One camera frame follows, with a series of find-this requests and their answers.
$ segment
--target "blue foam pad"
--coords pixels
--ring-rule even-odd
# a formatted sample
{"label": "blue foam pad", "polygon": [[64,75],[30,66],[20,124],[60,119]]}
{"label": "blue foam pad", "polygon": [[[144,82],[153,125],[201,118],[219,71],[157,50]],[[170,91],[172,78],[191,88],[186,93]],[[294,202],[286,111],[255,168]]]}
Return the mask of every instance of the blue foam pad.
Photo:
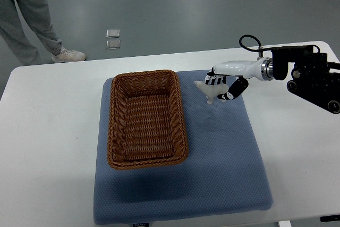
{"label": "blue foam pad", "polygon": [[[93,214],[96,224],[140,223],[270,209],[273,199],[242,97],[212,105],[194,81],[207,71],[178,72],[187,159],[173,166],[112,169],[106,159],[112,79],[101,100]],[[230,86],[235,81],[228,77]]]}

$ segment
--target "shoe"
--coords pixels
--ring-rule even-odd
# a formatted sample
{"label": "shoe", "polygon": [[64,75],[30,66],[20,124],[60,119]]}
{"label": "shoe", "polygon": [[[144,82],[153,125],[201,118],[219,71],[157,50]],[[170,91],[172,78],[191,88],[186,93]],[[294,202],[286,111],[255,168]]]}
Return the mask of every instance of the shoe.
{"label": "shoe", "polygon": [[52,55],[52,61],[54,63],[84,61],[85,59],[86,56],[84,53],[66,50],[64,47],[61,48],[59,55]]}

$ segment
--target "robotic arm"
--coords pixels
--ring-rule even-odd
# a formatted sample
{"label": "robotic arm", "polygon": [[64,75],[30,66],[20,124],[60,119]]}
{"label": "robotic arm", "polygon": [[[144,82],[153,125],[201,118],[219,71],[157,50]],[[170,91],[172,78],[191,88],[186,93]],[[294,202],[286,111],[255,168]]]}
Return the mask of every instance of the robotic arm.
{"label": "robotic arm", "polygon": [[[245,37],[253,38],[259,49],[250,49],[242,44]],[[292,79],[287,83],[289,92],[333,113],[340,113],[340,73],[330,73],[330,69],[340,70],[340,64],[327,61],[327,54],[321,53],[316,45],[285,46],[263,48],[260,41],[251,35],[240,38],[240,45],[252,52],[258,52],[257,61],[229,61],[217,64],[207,73],[205,84],[226,83],[226,76],[238,79],[229,90],[217,96],[219,99],[237,98],[248,87],[247,79],[256,77],[261,81],[284,80],[288,74],[288,63],[294,63]],[[272,58],[264,58],[263,51],[271,51]]]}

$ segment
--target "brown woven basket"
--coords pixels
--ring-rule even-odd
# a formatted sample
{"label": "brown woven basket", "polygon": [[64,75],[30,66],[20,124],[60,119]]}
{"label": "brown woven basket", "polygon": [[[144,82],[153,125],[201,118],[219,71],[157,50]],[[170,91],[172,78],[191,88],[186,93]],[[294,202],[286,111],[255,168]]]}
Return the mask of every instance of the brown woven basket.
{"label": "brown woven basket", "polygon": [[187,156],[177,74],[157,70],[117,75],[110,95],[109,165],[117,170],[165,166]]}

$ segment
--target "person's leg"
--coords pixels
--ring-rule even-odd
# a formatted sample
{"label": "person's leg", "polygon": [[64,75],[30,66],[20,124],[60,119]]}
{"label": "person's leg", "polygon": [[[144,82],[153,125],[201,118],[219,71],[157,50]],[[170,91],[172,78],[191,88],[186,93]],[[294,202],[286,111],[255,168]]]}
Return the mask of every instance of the person's leg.
{"label": "person's leg", "polygon": [[38,50],[27,40],[14,0],[1,0],[0,35],[22,65],[41,64]]}
{"label": "person's leg", "polygon": [[31,30],[38,36],[47,51],[58,55],[62,41],[53,29],[47,0],[16,0],[22,16]]}

